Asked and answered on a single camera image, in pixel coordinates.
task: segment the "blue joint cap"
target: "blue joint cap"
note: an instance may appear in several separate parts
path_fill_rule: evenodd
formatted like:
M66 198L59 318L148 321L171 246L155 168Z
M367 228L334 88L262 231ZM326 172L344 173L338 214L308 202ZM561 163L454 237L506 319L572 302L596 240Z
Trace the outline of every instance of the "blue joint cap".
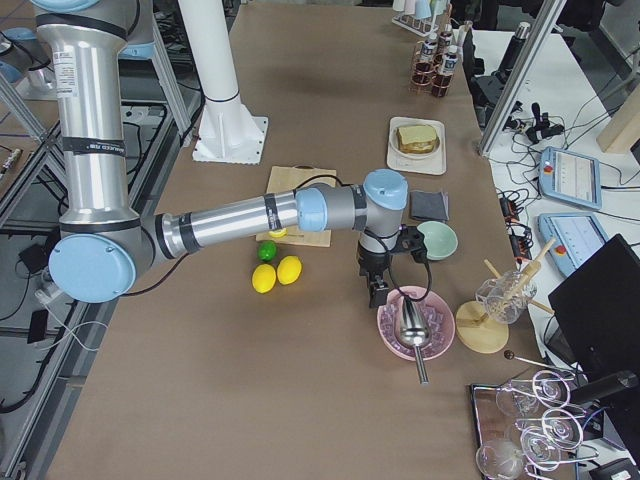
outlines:
M29 30L26 27L10 28L2 33L4 33L4 36L9 40L16 42L26 42L28 40L36 40L38 38L32 30Z
M131 288L136 266L107 237L79 233L58 242L49 257L53 281L69 296L88 303L113 300Z
M137 45L127 45L118 58L122 60L149 60L155 53L155 46L151 43L140 43Z
M373 202L389 210L404 210L407 206L409 185L398 172L389 169L374 170L364 179L364 191Z
M100 0L31 0L36 7L54 13L71 13L93 7Z
M317 188L296 193L298 227L307 232L322 232L327 228L327 202Z
M20 73L20 70L5 62L0 62L0 75L2 75L9 83L15 83L22 79L22 73Z

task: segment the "metal post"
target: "metal post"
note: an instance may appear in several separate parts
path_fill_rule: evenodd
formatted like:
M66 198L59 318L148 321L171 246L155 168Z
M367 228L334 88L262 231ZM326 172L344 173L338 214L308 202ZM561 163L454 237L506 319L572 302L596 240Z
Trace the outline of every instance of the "metal post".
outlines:
M167 102L169 103L169 109L173 114L173 118L178 126L180 135L184 137L184 145L191 143L191 132L189 132L190 121L189 114L187 113L187 107L184 104L184 98L178 88L178 80L176 79L173 69L171 68L171 62L169 56L164 48L164 42L162 41L162 35L158 29L158 24L153 19L153 43L155 44L155 53L151 58L153 66L158 75L160 86L164 91Z
M500 100L484 129L484 134L478 145L478 151L483 157L489 155L502 132L504 124L511 114L518 92L527 78L529 69L535 62L540 50L542 50L544 42L551 33L566 2L567 0L545 0L542 4L536 21L531 28L529 38L524 47L522 47L509 80L507 80L507 84L502 91Z
M47 130L3 75L0 75L0 101L7 105L31 138L38 142L42 142L45 139Z

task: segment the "white plate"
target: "white plate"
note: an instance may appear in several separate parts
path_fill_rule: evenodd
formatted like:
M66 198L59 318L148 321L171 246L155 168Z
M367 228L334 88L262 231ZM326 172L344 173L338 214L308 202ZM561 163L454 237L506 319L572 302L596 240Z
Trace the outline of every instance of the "white plate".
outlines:
M415 155L402 153L398 150L395 132L398 127L405 125L431 125L436 129L440 143L431 153ZM387 165L398 171L426 173L428 175L442 175L447 171L446 142L444 124L437 120L421 118L393 117L389 122L389 142L387 143Z

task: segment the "wooden block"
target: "wooden block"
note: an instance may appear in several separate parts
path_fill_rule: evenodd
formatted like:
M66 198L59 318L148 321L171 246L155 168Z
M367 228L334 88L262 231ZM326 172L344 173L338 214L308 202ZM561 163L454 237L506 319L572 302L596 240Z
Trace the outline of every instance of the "wooden block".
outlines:
M640 87L636 87L609 125L598 135L605 153L626 153L640 138Z
M293 190L305 180L316 175L335 175L335 170L324 170L320 168L307 167L272 167L269 175L269 183L266 193L280 193ZM335 187L336 181L333 178L319 178L312 183L326 183ZM331 245L331 231L324 232L303 232L298 227L287 227L287 234L284 237L272 238L268 233L261 233L256 236L257 241L273 240L276 243L287 243L289 245L307 245L313 247L329 247Z

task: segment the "white desk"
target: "white desk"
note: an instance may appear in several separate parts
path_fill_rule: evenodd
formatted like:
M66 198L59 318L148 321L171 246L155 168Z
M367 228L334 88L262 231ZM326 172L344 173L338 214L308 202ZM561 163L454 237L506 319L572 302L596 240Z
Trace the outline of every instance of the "white desk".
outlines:
M474 31L474 43L476 45L476 58L483 58L486 66L486 73L490 73L497 69L502 55L512 36L510 32L483 32ZM608 89L614 87L616 82L612 82ZM517 99L523 103L523 112L514 115L516 118L531 118L531 104L538 102L542 112L549 112L550 116L561 116L564 119L566 128L571 127L582 105L596 95L578 63L571 55L568 47L564 43L560 35L551 35L547 40L541 56L536 60L533 68L529 73L529 78L519 93ZM577 119L576 125L582 125L590 120L604 114L606 112L604 106L598 98L592 100L584 107ZM619 168L622 171L622 179L626 181L634 175L640 167L631 153L624 155L614 155L602 153L596 137L605 128L609 118L599 123L595 128L590 130L586 135L580 138L570 147L570 150L580 152L589 156L598 158L600 162L604 162ZM575 128L569 133L569 142L572 142L581 135L590 126ZM516 140L525 145L530 142L524 135L516 136ZM543 150L547 146L562 147L565 138L562 135L553 137L549 140L542 141L538 145L533 146L536 150ZM530 167L521 167L518 165L511 166L512 175L510 178L507 167L504 163L507 161L516 161L522 158L526 153L526 148L513 144L513 132L504 132L493 148L490 154L492 172L496 187L501 190L515 190L517 188L527 188L532 198L535 198L536 191L526 184L523 178L523 172L529 170ZM536 161L539 155L534 154ZM526 161L528 165L533 165L533 160L529 157ZM616 186L619 182L618 172L605 165L601 165L601 183L607 186ZM537 169L527 174L527 178L537 177ZM525 182L524 185L517 185L516 182ZM634 178L629 185L640 185L640 175ZM603 190L603 207L602 212L612 213L619 216L640 218L640 192L638 191L610 191ZM543 245L543 240L537 230L537 216L541 213L557 213L579 211L568 205L542 198L529 204L526 211L520 215L522 223L532 227L534 232L535 245L532 249L532 256L535 256ZM603 226L609 237L616 233L621 233L629 243L640 242L640 221L624 221L606 216L602 213L596 213L598 221ZM536 300L548 305L548 295L552 292L564 279L559 273L549 255L543 260L541 272L535 277L535 283L538 287ZM536 329L538 346L541 353L547 353L542 343L542 335L550 315L542 310L531 307L529 309L531 319ZM620 452L607 449L602 442L598 442L598 448L601 452L600 463L606 463L613 458L619 457Z

